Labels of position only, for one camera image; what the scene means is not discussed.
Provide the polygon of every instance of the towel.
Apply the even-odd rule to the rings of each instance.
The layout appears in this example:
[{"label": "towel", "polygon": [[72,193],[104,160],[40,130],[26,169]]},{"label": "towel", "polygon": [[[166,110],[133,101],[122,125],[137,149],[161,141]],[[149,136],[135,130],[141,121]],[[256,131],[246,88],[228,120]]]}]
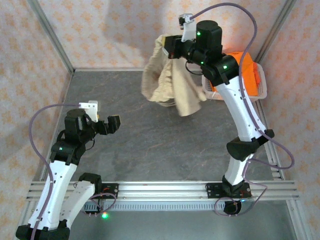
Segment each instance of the towel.
[{"label": "towel", "polygon": [[160,35],[155,40],[155,48],[142,74],[141,93],[151,102],[162,106],[176,106],[180,116],[197,112],[206,95],[201,86],[196,86],[185,68],[185,59],[168,59],[163,52]]}]

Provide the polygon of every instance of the laundry basket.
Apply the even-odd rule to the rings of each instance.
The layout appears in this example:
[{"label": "laundry basket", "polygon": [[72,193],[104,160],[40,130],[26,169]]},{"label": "laundry basket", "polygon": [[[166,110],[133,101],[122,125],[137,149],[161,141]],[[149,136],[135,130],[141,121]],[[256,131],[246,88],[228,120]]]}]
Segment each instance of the laundry basket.
[{"label": "laundry basket", "polygon": [[[257,64],[257,66],[261,82],[258,87],[258,96],[249,96],[251,102],[255,102],[259,99],[265,99],[267,97],[267,83],[265,72],[260,64]],[[202,88],[207,99],[223,100],[219,92],[212,91],[210,81],[204,76],[202,76]]]}]

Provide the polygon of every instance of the floral wallpaper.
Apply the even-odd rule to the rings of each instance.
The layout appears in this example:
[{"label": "floral wallpaper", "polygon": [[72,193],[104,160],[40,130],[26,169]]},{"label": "floral wallpaper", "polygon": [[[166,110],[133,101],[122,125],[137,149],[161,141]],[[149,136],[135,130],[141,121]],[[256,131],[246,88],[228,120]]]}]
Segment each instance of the floral wallpaper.
[{"label": "floral wallpaper", "polygon": [[[262,61],[268,85],[263,109],[276,139],[292,151],[294,168],[314,239],[320,239],[320,8],[299,0]],[[281,149],[282,165],[290,158]]]},{"label": "floral wallpaper", "polygon": [[[223,0],[39,0],[74,68],[143,68],[156,38],[179,35],[178,16]],[[285,0],[230,0],[253,13],[259,28],[250,53],[259,52]],[[226,51],[244,50],[253,34],[249,17],[235,7],[211,10]]]},{"label": "floral wallpaper", "polygon": [[[39,166],[28,124],[61,102],[70,75],[26,0],[0,1],[0,239],[13,239]],[[35,144],[47,154],[59,109],[40,114]]]}]

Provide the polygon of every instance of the cloth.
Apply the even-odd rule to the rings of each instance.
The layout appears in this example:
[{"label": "cloth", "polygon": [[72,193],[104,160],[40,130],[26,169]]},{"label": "cloth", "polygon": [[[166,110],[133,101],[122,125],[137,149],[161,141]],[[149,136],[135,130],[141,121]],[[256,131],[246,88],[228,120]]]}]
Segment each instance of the cloth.
[{"label": "cloth", "polygon": [[[240,59],[243,55],[243,51],[235,51],[227,53],[227,55],[231,55],[235,58],[236,62],[239,64]],[[258,96],[258,86],[261,82],[261,78],[259,76],[258,66],[252,60],[249,53],[244,56],[243,66],[242,66],[242,77],[244,81],[244,86],[246,92],[249,96]],[[217,89],[211,86],[212,91],[216,92]]]},{"label": "cloth", "polygon": [[205,101],[201,86],[196,86],[190,73],[185,68],[183,58],[168,59],[163,52],[160,35],[155,40],[155,48],[142,74],[141,93],[151,102],[162,106],[176,106],[180,116],[197,112]]}]

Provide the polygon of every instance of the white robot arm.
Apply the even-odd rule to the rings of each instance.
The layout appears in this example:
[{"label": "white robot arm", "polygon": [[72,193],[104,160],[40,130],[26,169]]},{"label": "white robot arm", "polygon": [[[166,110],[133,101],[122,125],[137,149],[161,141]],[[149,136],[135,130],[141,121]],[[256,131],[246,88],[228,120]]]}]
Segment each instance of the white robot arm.
[{"label": "white robot arm", "polygon": [[227,143],[226,148],[231,155],[228,169],[222,178],[222,188],[228,197],[244,184],[242,173],[246,161],[257,149],[268,141],[261,132],[273,138],[274,132],[260,121],[252,103],[247,101],[249,109],[257,122],[253,123],[245,105],[249,96],[244,89],[241,93],[239,65],[230,55],[222,53],[222,29],[215,21],[204,20],[196,24],[192,14],[179,16],[182,35],[167,36],[164,41],[164,53],[169,59],[185,58],[189,63],[200,66],[203,75],[216,87],[223,97],[235,122],[238,137]]},{"label": "white robot arm", "polygon": [[98,102],[79,103],[79,109],[68,111],[64,119],[65,130],[57,137],[51,148],[50,169],[53,175],[51,197],[39,219],[44,206],[51,180],[47,177],[39,202],[28,225],[19,226],[16,237],[20,240],[34,239],[67,240],[70,228],[84,204],[94,194],[102,192],[101,176],[84,173],[79,178],[71,196],[64,202],[71,177],[75,173],[81,156],[86,151],[86,143],[93,140],[96,134],[113,134],[120,127],[120,117],[109,116],[108,123],[99,120]]}]

